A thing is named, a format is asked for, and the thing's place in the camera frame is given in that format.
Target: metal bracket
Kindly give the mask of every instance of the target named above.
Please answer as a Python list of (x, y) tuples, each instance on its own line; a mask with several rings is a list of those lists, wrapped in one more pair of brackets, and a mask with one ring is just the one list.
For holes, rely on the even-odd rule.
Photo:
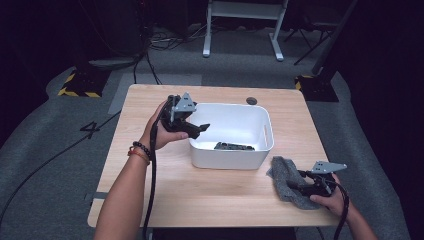
[(346, 164), (317, 161), (311, 170), (314, 174), (326, 174), (346, 169)]
[(194, 105), (193, 100), (191, 100), (188, 92), (184, 93), (183, 97), (178, 101), (177, 106), (175, 106), (174, 112), (195, 112), (196, 106)]

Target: hand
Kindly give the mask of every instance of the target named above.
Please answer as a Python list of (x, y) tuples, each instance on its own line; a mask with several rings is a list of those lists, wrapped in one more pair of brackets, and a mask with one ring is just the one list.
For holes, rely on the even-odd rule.
[[(150, 131), (152, 129), (153, 123), (156, 121), (160, 110), (165, 105), (166, 101), (162, 102), (159, 107), (156, 109), (155, 113), (152, 117), (150, 117), (149, 121), (147, 122), (146, 128), (144, 130), (143, 135), (141, 136), (139, 142), (141, 142), (143, 145), (145, 145), (147, 148), (151, 149), (150, 146)], [(158, 122), (158, 133), (156, 137), (156, 148), (155, 149), (161, 149), (163, 148), (167, 143), (174, 142), (182, 139), (188, 138), (188, 134), (186, 132), (168, 132), (163, 127), (161, 121)]]
[[(338, 184), (340, 184), (339, 178), (333, 174), (333, 178), (336, 180)], [(333, 194), (330, 197), (323, 197), (319, 195), (311, 195), (311, 201), (316, 202), (318, 204), (327, 207), (332, 213), (337, 216), (341, 216), (344, 208), (343, 196), (339, 189), (336, 187)]]

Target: white plastic bin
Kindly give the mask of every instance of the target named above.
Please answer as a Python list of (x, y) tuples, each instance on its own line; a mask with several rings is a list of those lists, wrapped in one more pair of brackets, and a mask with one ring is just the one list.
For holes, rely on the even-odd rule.
[[(271, 121), (263, 107), (199, 103), (190, 116), (194, 125), (210, 123), (197, 139), (190, 138), (194, 166), (213, 169), (258, 169), (274, 146)], [(254, 151), (216, 150), (218, 142), (251, 146)]]

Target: gray cloth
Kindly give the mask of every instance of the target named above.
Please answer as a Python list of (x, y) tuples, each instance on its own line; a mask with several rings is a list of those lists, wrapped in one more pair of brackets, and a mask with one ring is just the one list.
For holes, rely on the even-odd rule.
[(320, 208), (319, 204), (312, 202), (308, 197), (302, 196), (302, 194), (289, 188), (287, 181), (297, 183), (299, 185), (308, 184), (297, 171), (296, 165), (294, 165), (291, 159), (284, 159), (281, 156), (275, 156), (271, 162), (271, 177), (274, 179), (274, 186), (277, 190), (278, 196), (282, 201), (292, 202), (296, 207), (303, 210), (313, 210)]

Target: finger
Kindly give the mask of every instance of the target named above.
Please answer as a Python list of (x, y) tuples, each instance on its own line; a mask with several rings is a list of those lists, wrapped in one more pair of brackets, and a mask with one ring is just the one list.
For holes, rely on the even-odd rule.
[(153, 116), (154, 116), (155, 118), (159, 115), (159, 113), (160, 113), (160, 111), (162, 110), (163, 105), (165, 105), (165, 103), (166, 103), (166, 101), (163, 101), (163, 102), (162, 102), (161, 104), (159, 104), (159, 106), (156, 108), (155, 114), (153, 114)]
[(322, 197), (322, 196), (319, 196), (319, 195), (311, 195), (309, 197), (309, 199), (311, 199), (312, 202), (316, 202), (316, 203), (323, 205), (323, 206), (327, 206), (328, 203), (329, 203), (328, 197)]
[(334, 180), (336, 180), (336, 183), (338, 183), (338, 184), (340, 184), (340, 179), (339, 179), (339, 177), (337, 177), (337, 175), (336, 174), (332, 174), (332, 176), (333, 176), (333, 178), (334, 178)]
[(174, 132), (174, 133), (169, 133), (166, 135), (167, 142), (175, 142), (175, 141), (187, 139), (187, 138), (188, 138), (188, 133), (186, 132)]

